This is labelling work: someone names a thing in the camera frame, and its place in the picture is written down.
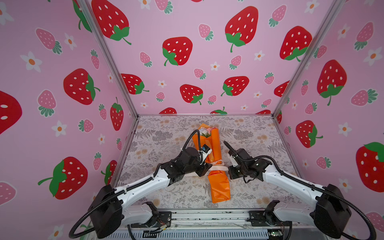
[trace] green strawberry leaf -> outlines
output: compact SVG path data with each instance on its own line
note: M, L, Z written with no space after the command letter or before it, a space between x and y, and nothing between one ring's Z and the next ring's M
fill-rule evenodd
M379 162L384 162L384 145L379 142L371 142L369 144L364 145L368 150L377 152L377 157L379 158Z
M169 60L169 63L172 65L176 65L176 66L179 65L175 59L168 59L168 60Z
M126 37L126 36L128 36L129 35L129 27L128 26L126 26L125 28L123 28L122 30L121 30L121 36L122 37Z

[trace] pink strawberry print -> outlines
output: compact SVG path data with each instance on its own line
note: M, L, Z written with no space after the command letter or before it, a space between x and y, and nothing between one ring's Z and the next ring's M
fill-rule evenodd
M376 101L379 94L374 89L360 90L352 98L351 103L356 106L365 106L367 103L371 104Z
M97 152L94 157L95 159L93 160L93 168L95 171L97 171L101 165L101 153Z
M172 3L168 0L155 0L156 6L160 11L164 11L165 14L172 12Z
M37 98L37 103L40 105L38 110L42 116L47 118L55 113L53 109L56 107L56 100L51 91L42 91L42 93Z
M217 99L216 95L212 95L212 96L210 96L210 97L208 98L208 104L209 104L209 105L214 104L215 101L216 101L216 99Z
M322 169L327 169L331 167L331 161L327 157L319 157L316 160L316 164Z
M95 49L91 50L91 61L92 61L93 65L95 66L95 68L99 69L100 61L99 61L99 58L98 58L98 55L97 55Z
M301 86L301 95L304 96L308 91L308 80L305 79L303 85Z
M366 215L377 230L379 230L380 232L384 232L384 216L381 216L377 212L370 212Z
M205 38L206 41L210 41L214 38L214 32L211 31L211 27L206 24L199 25L200 37Z
M152 66L152 62L151 62L151 58L148 56L148 54L146 54L145 52L141 52L140 53L140 61L144 64L144 66L146 67L151 67Z
M272 99L265 100L262 104L262 108L266 108L268 105L270 105L272 102Z
M324 45L321 45L319 48L316 49L316 51L313 54L314 58L321 58L325 52L327 52L327 47Z
M313 112L316 112L317 109L317 104L316 103L310 103L308 106L305 108L305 113L306 114L312 114Z
M104 105L100 103L99 105L100 117L103 120L107 120L107 109L105 109Z
M195 68L195 70L193 70L193 73L195 74L195 77L200 78L201 80L207 77L202 69Z
M355 42L355 50L359 51L360 49L363 49L368 43L367 41L372 37L373 35L373 23L369 22L365 24L365 26L361 29L359 34L356 37L357 42Z
M291 126L286 126L285 127L285 129L284 129L284 133L286 134L286 135L289 135L290 133L291 133Z
M0 206L16 197L17 190L10 183L0 181Z
M88 119L81 120L78 126L79 130L82 132L90 132L93 129L93 123Z
M276 8L276 10L272 13L272 18L269 19L269 27L274 28L276 25L278 25L279 22L283 20L286 11L286 5L281 5L280 7Z
M118 139L116 140L116 144L118 145L118 150L121 151L122 142L121 142L121 139L120 139L120 138L118 138Z
M237 68L237 66L239 66L240 64L241 64L241 56L238 55L238 56L232 58L231 64L229 64L229 68L231 70L235 70Z
M273 83L274 79L275 79L275 77L273 76L273 73L267 73L265 75L264 81L265 81L266 84L270 85L270 84Z
M163 92L159 92L159 93L156 94L156 100L157 100L158 102L162 102L162 101L164 101L164 98L165 98L165 96L164 96L164 93L163 93Z
M46 49L52 50L53 53L57 55L60 55L63 52L60 43L55 41L55 37L52 33L42 28L36 28L36 35Z

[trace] pink wall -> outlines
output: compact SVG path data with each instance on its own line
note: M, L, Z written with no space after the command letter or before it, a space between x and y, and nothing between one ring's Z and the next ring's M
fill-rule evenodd
M158 114L166 108L177 113L210 113L223 107L227 113L250 114L276 108L280 96L275 92L280 85L285 89L284 83L298 65L296 58L284 58L290 55L291 48L309 45L310 35L316 34L332 1L89 2L117 67L125 74L139 114ZM232 36L238 32L240 39ZM273 76L266 79L268 73ZM232 86L236 79L240 86L234 84L235 89L227 89L233 96L224 93L223 84Z
M93 34L82 23L79 30L72 1L9 0L0 2L0 10L0 239L68 239L93 194L105 185L101 170L118 160L117 139L125 144L133 118L116 82L109 81ZM92 49L97 59L91 58ZM70 75L77 69L84 70ZM88 74L101 90L94 101ZM118 131L110 117L116 97L124 113ZM102 116L99 104L105 106ZM93 128L85 121L82 132L78 125L86 119Z
M384 239L384 229L378 224L380 219L383 222L384 215L382 9L382 1L345 3L321 43L319 55L311 59L308 70L283 108L285 115L280 124L288 134L286 139L303 177L318 184L338 186L344 197L376 224L378 239ZM364 48L355 50L356 42L362 42L357 46L365 45ZM307 91L302 86L305 80ZM325 91L331 82L336 87ZM328 106L329 94L332 96ZM317 136L323 136L316 139L315 144L308 141L304 133L305 128L313 126ZM346 228L346 233L353 232L360 239L368 237L365 223L355 212Z

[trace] leaf pattern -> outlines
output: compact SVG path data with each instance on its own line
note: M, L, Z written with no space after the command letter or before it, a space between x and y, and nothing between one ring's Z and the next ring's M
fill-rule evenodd
M244 148L251 156L269 155L283 171L295 173L283 143L269 116L142 116L131 144L119 185L129 184L152 174L157 164L167 162L180 153L191 132L202 123L220 130L223 162L231 165L228 149ZM287 191L259 180L245 184L243 179L229 180L231 200L212 203L208 177L184 177L164 189L149 193L135 204L160 202L158 208L265 208L269 201L301 203Z

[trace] red strawberry print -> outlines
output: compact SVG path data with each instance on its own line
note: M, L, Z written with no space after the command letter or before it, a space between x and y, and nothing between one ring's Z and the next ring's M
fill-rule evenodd
M314 58L321 58L325 52L327 52L327 47L324 45L321 45L319 48L316 49L316 51L313 54Z
M272 99L267 99L263 102L262 108L266 108L268 105L270 105L272 102Z
M56 107L56 100L51 91L42 91L37 98L37 103L40 105L38 110L42 116L47 118L55 113L53 109Z
M304 96L308 91L308 80L305 79L303 85L301 86L301 95Z
M116 97L116 102L112 104L109 115L111 116L112 126L116 131L119 131L122 125L122 120L124 119L124 112L120 104L118 104L118 98Z
M120 139L120 138L118 138L118 139L116 140L116 144L118 145L118 150L121 151L122 142L121 142L121 139Z
M83 11L81 10L81 8L79 6L79 3L77 2L77 0L72 0L72 2L73 2L74 11L75 11L76 15L80 18L79 30L81 30L80 23L83 23L83 26L85 27L85 29L87 29L88 31L92 32L91 27L89 26L87 20L84 17Z
M281 113L281 111L280 111L279 114L277 115L276 120L277 120L277 122L278 122L279 124L280 124L281 121L283 120L283 114Z
M240 47L249 43L255 36L259 12L257 8L249 6L236 14L225 26L227 41Z
M305 108L305 113L306 114L312 114L313 112L316 112L317 109L317 104L316 103L310 103L308 106Z
M51 180L49 190L57 199L66 199L79 190L88 179L88 171L84 165L74 157L66 157L53 170L53 177L39 181L41 185Z
M279 22L283 20L286 11L286 5L281 5L280 7L276 8L276 10L272 13L272 18L269 19L269 27L274 28L276 25L278 25Z
M103 104L99 105L99 111L100 111L100 117L103 120L106 120L107 119L107 109L105 109Z
M355 42L355 50L359 51L360 49L363 49L368 43L367 41L372 37L373 35L373 22L369 22L365 24L365 26L361 29L359 34L356 37Z
M0 134L14 125L22 113L19 102L11 95L0 91Z
M241 56L238 55L231 60L231 64L229 64L229 69L235 70L237 66L241 64Z
M275 77L273 76L273 73L267 73L265 75L264 82L268 85L272 84L274 81Z
M92 0L91 5L103 35L115 41L124 39L131 45L125 39L129 35L129 22L124 13L107 0Z
M159 112L159 114L177 114L174 108L166 108L163 111Z
M280 49L280 58L284 60L301 61L298 56L303 55L312 41L312 35L302 26L289 30Z
M164 66L166 66L167 61L176 66L184 65L188 61L191 51L192 42L185 36L165 40L163 42L163 55L167 60L164 62Z
M286 134L286 135L289 135L290 133L291 133L291 126L286 126L285 127L285 129L284 129L284 133Z
M328 61L320 74L317 82L317 92L323 98L329 98L328 106L331 104L332 96L339 94L347 82L347 73L336 60Z
M17 190L10 183L0 181L0 206L16 197Z
M380 232L384 232L384 216L381 216L377 212L370 212L366 215L377 230L379 230Z
M46 49L52 50L52 52L57 55L60 55L63 52L59 41L55 41L55 37L52 33L42 28L36 28L36 35Z
M224 92L220 95L237 96L244 91L249 84L249 78L246 76L227 78L223 84Z
M376 101L379 94L374 89L360 90L352 98L351 103L356 106L365 106L367 103L371 104Z
M271 110L263 110L263 111L260 111L258 113L255 113L255 114L271 114Z
M277 87L275 88L275 90L273 91L273 93L274 93L276 96L278 96L278 97L282 97L282 96L283 96L283 93L285 92L285 90L286 90L286 88L287 88L287 86L288 86L288 84L289 84L289 81L287 81L287 82L285 82L285 83L283 83L283 84L277 86Z
M95 171L99 170L100 165L101 165L101 153L97 152L93 160L93 168L95 169Z
M197 103L203 98L203 90L199 87L184 84L180 87L180 93L183 100L187 103Z
M95 66L95 68L99 69L100 61L98 59L98 55L97 55L95 49L91 50L91 61L92 61L93 65Z
M225 107L223 107L223 110L215 110L215 111L212 111L211 114L228 114L227 112L224 112L224 109Z
M82 68L76 69L65 77L63 84L65 93L84 105L93 102L96 96L95 89L100 91L94 86L93 79L88 72Z
M165 14L172 12L172 3L168 0L155 0L156 6L160 11L164 11Z
M216 95L212 95L212 96L210 96L210 97L208 98L208 104L209 104L209 105L212 105L212 104L215 103L216 100L217 100Z
M138 76L124 73L122 73L121 76L130 94L140 94L143 91L149 92L149 90L144 90L144 82Z
M316 160L316 164L322 169L327 169L331 167L331 161L327 157L319 157Z
M151 67L152 66L152 62L151 62L151 58L148 56L148 54L146 54L145 52L141 52L140 53L140 61L144 64L144 66L146 67Z
M159 93L156 94L156 100L157 100L158 102L162 102L162 101L164 101L164 98L165 98L165 96L164 96L164 93L163 93L163 92L159 92Z
M214 38L214 32L211 31L211 27L206 24L199 25L200 37L205 38L206 41L210 41Z
M93 129L93 123L88 119L81 120L78 126L79 130L82 132L90 132Z
M316 143L316 138L323 138L323 136L317 137L317 128L310 120L301 122L296 126L296 136L306 148L312 147Z
M356 152L356 164L363 184L375 192L384 192L384 145L371 142Z
M202 69L195 68L193 73L195 74L195 77L200 78L201 80L207 77Z
M103 171L101 170L101 174L105 175L105 177L104 177L105 185L108 185L111 183L111 180L112 180L113 174L115 173L117 164L118 163L115 160L112 160L108 164L107 168L105 169L105 173L103 173Z

